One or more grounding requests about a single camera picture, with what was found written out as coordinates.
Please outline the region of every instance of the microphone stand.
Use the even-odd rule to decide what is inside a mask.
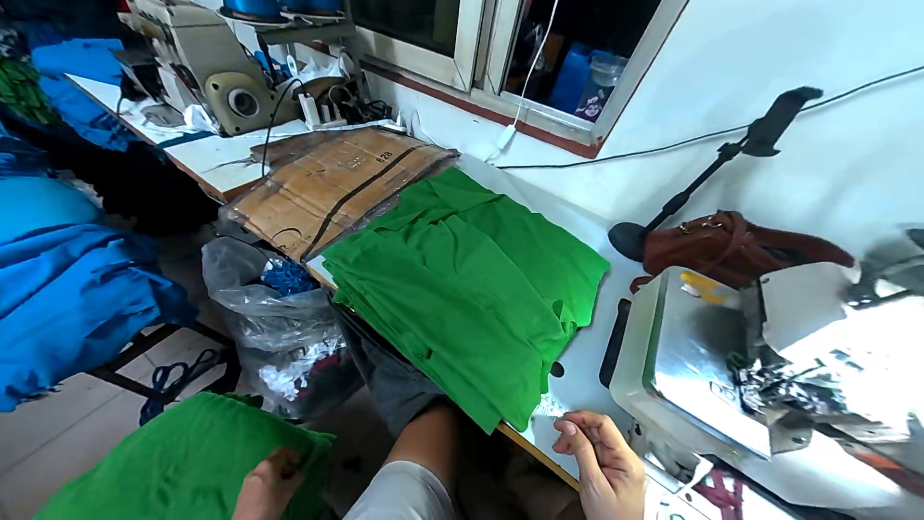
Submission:
[[[821,90],[800,87],[780,94],[763,118],[756,119],[748,126],[748,133],[739,142],[727,142],[719,147],[719,156],[682,192],[671,197],[647,226],[635,222],[620,222],[613,226],[608,236],[610,243],[622,256],[641,262],[645,255],[645,239],[648,234],[661,226],[669,216],[676,213],[690,198],[690,195],[712,176],[723,164],[734,159],[738,154],[755,157],[772,157],[780,153],[774,145],[784,130],[796,117],[802,106],[812,99],[821,97]]]

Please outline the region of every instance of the worktable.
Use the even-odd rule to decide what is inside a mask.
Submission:
[[[122,114],[117,115],[117,86],[75,76],[68,78],[145,142],[158,146],[182,135],[181,132],[164,131],[146,124],[144,116],[139,113],[140,108],[146,105],[145,102],[130,104],[124,101]],[[303,122],[291,121],[274,128],[270,141],[307,131]],[[250,147],[263,143],[265,139],[266,130],[256,130],[237,137],[213,135],[160,147],[177,167],[195,179],[212,198],[227,202],[260,177],[261,165],[250,160]],[[533,412],[526,431],[516,432],[505,423],[499,426],[505,435],[576,488],[579,472],[575,458],[552,450],[559,435],[553,423],[564,412],[591,410],[612,417],[628,436],[633,427],[632,417],[616,405],[609,390],[600,383],[598,375],[616,320],[616,306],[621,298],[630,296],[631,280],[642,276],[644,272],[641,265],[624,258],[613,249],[606,234],[609,223],[600,217],[474,157],[462,155],[457,165],[485,188],[508,195],[568,230],[611,263],[610,272],[603,277],[590,325],[577,332],[559,358],[564,374],[559,378],[549,376],[549,392],[542,397],[540,405]],[[317,256],[308,262],[308,267],[322,283],[335,287],[333,277],[322,262],[323,257]],[[673,496],[665,487],[673,484],[671,478],[648,462],[646,469],[649,475],[647,518],[666,519],[673,513],[681,514],[686,520],[719,518],[719,510],[698,493],[691,491],[682,493],[682,496]]]
[[[202,189],[218,202],[230,202],[260,178],[261,165],[251,159],[250,147],[266,141],[266,129],[235,137],[210,135],[171,144],[171,141],[188,134],[154,127],[147,123],[140,111],[145,106],[154,105],[153,100],[148,99],[140,103],[123,100],[119,107],[122,113],[117,114],[116,107],[121,97],[118,85],[70,74],[65,76],[126,128],[148,144],[161,148],[176,167],[195,179]],[[270,134],[270,142],[302,133],[308,133],[308,127],[303,121],[296,119],[274,127]]]

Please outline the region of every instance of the stack of green garments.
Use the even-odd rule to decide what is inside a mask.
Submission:
[[[278,446],[305,461],[305,480],[283,519],[333,519],[321,498],[333,439],[201,392],[126,437],[61,488],[35,520],[228,520],[244,476]]]
[[[485,431],[519,431],[609,263],[457,168],[324,251],[351,307]]]

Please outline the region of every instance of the brown bag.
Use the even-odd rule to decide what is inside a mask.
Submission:
[[[736,211],[719,211],[650,233],[642,265],[652,276],[634,279],[631,289],[638,291],[669,266],[689,267],[739,289],[766,273],[815,262],[850,267],[854,257],[824,239],[762,228]]]

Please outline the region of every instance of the flattened cardboard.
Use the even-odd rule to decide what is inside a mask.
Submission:
[[[262,146],[251,152],[262,159]],[[266,156],[274,173],[236,200],[231,215],[289,258],[304,262],[455,155],[373,128],[291,137],[269,145]]]

